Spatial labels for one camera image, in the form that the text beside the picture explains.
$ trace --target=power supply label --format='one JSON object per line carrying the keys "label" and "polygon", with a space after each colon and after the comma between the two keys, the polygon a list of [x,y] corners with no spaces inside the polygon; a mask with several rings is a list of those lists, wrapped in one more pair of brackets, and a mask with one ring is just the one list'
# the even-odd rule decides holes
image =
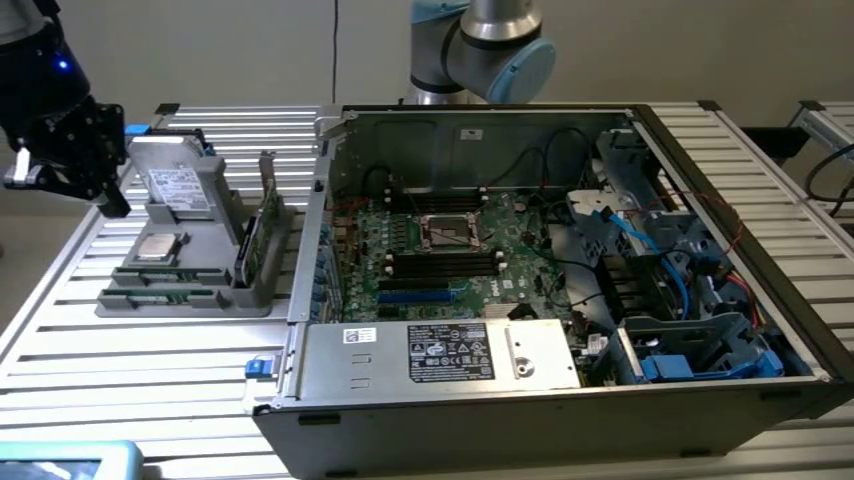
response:
{"label": "power supply label", "polygon": [[410,325],[410,379],[415,383],[495,380],[486,323]]}

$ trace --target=screen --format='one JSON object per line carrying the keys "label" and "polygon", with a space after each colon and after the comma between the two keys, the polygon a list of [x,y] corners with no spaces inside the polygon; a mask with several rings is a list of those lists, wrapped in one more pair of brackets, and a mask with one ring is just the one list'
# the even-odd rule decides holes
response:
{"label": "screen", "polygon": [[3,480],[92,480],[100,462],[0,462]]}

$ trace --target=barcode sticker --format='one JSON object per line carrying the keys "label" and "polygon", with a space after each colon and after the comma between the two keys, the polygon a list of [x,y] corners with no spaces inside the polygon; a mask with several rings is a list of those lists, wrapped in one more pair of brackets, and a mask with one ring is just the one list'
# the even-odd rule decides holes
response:
{"label": "barcode sticker", "polygon": [[346,328],[345,343],[373,343],[377,341],[377,328]]}
{"label": "barcode sticker", "polygon": [[211,208],[194,169],[151,169],[148,176],[163,203],[174,211],[188,212]]}

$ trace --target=black cable on floor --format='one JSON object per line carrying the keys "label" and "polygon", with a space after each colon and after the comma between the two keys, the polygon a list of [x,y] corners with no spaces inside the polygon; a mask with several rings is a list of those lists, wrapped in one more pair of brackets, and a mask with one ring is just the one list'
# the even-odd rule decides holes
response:
{"label": "black cable on floor", "polygon": [[816,176],[820,174],[820,172],[825,169],[825,167],[828,167],[828,165],[830,165],[830,163],[837,158],[841,158],[844,155],[846,155],[852,151],[854,151],[854,143],[852,145],[841,148],[834,153],[832,153],[830,156],[826,159],[824,159],[821,162],[818,162],[818,165],[816,165],[813,167],[813,170],[810,170],[810,173],[806,174],[805,190],[806,190],[806,194],[809,195],[810,198],[813,198],[816,200],[821,200],[822,202],[834,202],[834,203],[838,203],[838,204],[854,202],[854,197],[853,198],[846,198],[848,191],[840,197],[825,197],[822,195],[818,195],[813,191],[813,181],[816,180]]}
{"label": "black cable on floor", "polygon": [[[848,199],[849,198],[849,192],[852,191],[852,188],[854,188],[854,179],[852,179],[852,181],[849,182],[848,186],[842,189],[842,192],[840,193],[840,198],[841,199]],[[830,216],[836,217],[837,213],[840,213],[840,210],[842,210],[842,204],[845,202],[844,201],[837,201],[837,204],[833,206],[833,210],[830,210]]]}

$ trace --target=sticker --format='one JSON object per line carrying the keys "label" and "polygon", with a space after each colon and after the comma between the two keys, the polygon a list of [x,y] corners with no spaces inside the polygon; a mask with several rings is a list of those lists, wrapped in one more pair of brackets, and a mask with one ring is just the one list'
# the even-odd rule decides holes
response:
{"label": "sticker", "polygon": [[163,198],[163,203],[176,212],[208,210],[208,200],[199,183],[196,171],[191,168],[179,170],[148,170],[150,183],[154,184]]}
{"label": "sticker", "polygon": [[407,329],[415,383],[495,380],[486,323],[410,325]]}
{"label": "sticker", "polygon": [[461,140],[483,140],[483,130],[465,128],[459,131]]}
{"label": "sticker", "polygon": [[377,341],[377,328],[346,328],[345,344],[371,343]]}

